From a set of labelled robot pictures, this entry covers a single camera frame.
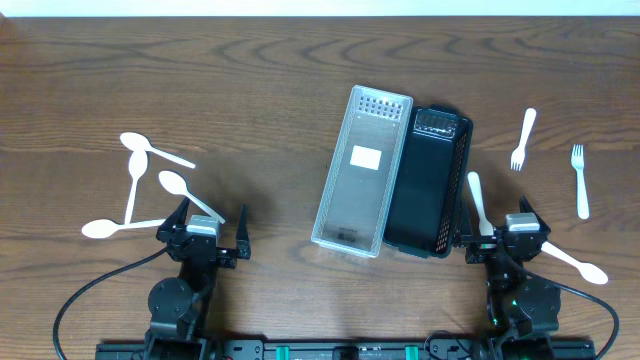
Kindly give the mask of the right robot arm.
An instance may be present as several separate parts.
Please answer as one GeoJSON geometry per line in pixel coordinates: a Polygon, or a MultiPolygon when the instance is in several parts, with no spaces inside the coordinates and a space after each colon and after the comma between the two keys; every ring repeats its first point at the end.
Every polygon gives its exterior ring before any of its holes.
{"type": "Polygon", "coordinates": [[[560,290],[524,272],[524,264],[541,253],[549,226],[526,198],[520,211],[490,235],[472,229],[468,207],[453,245],[464,248],[468,264],[482,264],[487,274],[487,311],[494,331],[471,346],[473,359],[554,359],[550,334],[559,329],[560,290]]]}

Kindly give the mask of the white fork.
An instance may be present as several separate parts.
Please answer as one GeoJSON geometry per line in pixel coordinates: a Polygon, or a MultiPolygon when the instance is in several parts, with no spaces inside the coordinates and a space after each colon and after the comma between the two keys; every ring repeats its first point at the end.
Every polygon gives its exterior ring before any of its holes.
{"type": "Polygon", "coordinates": [[[577,184],[577,215],[580,219],[586,220],[590,217],[590,209],[588,202],[588,195],[584,177],[584,146],[581,144],[575,144],[571,153],[571,165],[576,171],[576,184],[577,184]]]}
{"type": "Polygon", "coordinates": [[[479,232],[482,236],[492,236],[494,234],[494,227],[486,217],[479,175],[476,172],[469,172],[467,181],[478,214],[479,232]]]}
{"type": "Polygon", "coordinates": [[[534,108],[527,108],[523,118],[521,134],[518,146],[514,149],[510,158],[510,168],[520,171],[526,159],[526,144],[533,129],[537,111],[534,108]]]}

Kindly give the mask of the black plastic basket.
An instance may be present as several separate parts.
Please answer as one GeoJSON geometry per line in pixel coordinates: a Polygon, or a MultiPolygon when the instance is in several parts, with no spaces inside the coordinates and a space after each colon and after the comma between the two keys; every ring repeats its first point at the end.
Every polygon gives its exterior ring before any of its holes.
{"type": "Polygon", "coordinates": [[[457,111],[414,107],[383,241],[421,257],[448,256],[461,217],[473,123],[457,111]]]}

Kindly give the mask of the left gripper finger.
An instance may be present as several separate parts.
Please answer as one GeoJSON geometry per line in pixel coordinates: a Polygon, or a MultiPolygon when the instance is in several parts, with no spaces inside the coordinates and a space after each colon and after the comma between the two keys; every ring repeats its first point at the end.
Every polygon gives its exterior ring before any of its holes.
{"type": "Polygon", "coordinates": [[[169,215],[163,223],[158,227],[159,231],[174,231],[185,230],[186,229],[186,216],[188,212],[188,208],[190,205],[190,200],[188,198],[184,198],[177,209],[169,215]]]}
{"type": "Polygon", "coordinates": [[[240,216],[236,231],[236,250],[239,259],[249,260],[251,257],[251,245],[247,230],[247,207],[241,206],[240,216]]]}

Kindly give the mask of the white spoon vertical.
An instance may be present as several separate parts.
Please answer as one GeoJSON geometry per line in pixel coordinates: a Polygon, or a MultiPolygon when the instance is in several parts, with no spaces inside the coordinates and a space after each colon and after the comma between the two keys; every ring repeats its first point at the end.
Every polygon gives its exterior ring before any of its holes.
{"type": "Polygon", "coordinates": [[[128,163],[128,171],[132,179],[124,223],[129,224],[133,217],[138,181],[146,173],[148,167],[148,155],[144,150],[133,151],[128,163]]]}

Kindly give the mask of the clear plastic basket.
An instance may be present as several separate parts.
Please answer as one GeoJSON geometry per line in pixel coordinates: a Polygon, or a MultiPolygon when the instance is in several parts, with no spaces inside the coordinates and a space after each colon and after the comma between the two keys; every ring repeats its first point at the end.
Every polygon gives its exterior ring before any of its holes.
{"type": "Polygon", "coordinates": [[[359,257],[379,255],[412,106],[407,95],[352,88],[312,242],[359,257]],[[349,164],[354,145],[382,152],[377,171],[349,164]]]}

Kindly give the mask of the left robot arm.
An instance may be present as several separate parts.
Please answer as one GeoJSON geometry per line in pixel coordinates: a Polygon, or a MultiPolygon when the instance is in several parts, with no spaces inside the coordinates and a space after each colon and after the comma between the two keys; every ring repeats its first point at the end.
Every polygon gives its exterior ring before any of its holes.
{"type": "Polygon", "coordinates": [[[251,256],[247,208],[241,207],[236,246],[217,245],[216,235],[190,230],[186,224],[190,201],[185,199],[159,226],[156,238],[166,245],[172,260],[181,264],[179,275],[158,282],[150,291],[150,328],[145,334],[144,360],[221,359],[222,346],[205,335],[217,272],[233,269],[251,256]]]}

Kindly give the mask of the white spoon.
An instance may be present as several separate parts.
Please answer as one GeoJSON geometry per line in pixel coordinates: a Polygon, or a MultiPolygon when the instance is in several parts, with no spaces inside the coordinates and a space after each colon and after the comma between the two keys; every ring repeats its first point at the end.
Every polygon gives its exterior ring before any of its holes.
{"type": "Polygon", "coordinates": [[[158,179],[162,187],[169,193],[185,196],[206,214],[216,219],[220,224],[224,224],[226,222],[220,214],[189,191],[186,180],[178,173],[170,170],[163,170],[158,174],[158,179]]]}
{"type": "Polygon", "coordinates": [[[143,150],[143,151],[151,152],[169,161],[179,164],[181,166],[184,166],[190,169],[196,168],[196,165],[194,163],[184,158],[178,157],[166,151],[155,148],[151,144],[150,140],[146,136],[140,133],[124,132],[120,135],[120,141],[126,148],[128,148],[131,151],[143,150]]]}
{"type": "Polygon", "coordinates": [[[605,285],[609,281],[607,274],[599,267],[592,263],[581,262],[575,259],[549,241],[546,241],[541,245],[541,251],[575,267],[582,278],[589,283],[605,285]]]}
{"type": "Polygon", "coordinates": [[[128,224],[118,224],[110,219],[97,219],[85,224],[82,227],[81,232],[88,238],[104,239],[110,237],[119,230],[157,227],[163,223],[164,219],[146,220],[128,224]]]}

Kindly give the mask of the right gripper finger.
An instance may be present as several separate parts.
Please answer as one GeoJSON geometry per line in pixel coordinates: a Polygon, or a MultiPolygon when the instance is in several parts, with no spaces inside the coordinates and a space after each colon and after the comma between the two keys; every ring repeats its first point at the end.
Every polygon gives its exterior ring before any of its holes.
{"type": "Polygon", "coordinates": [[[456,227],[456,238],[462,239],[464,236],[472,234],[469,208],[464,198],[458,202],[458,223],[456,227]]]}
{"type": "Polygon", "coordinates": [[[544,233],[550,232],[550,227],[547,223],[540,217],[540,215],[534,210],[530,202],[527,200],[525,196],[521,196],[519,199],[519,208],[521,213],[529,213],[536,218],[537,223],[539,224],[539,231],[544,233]]]}

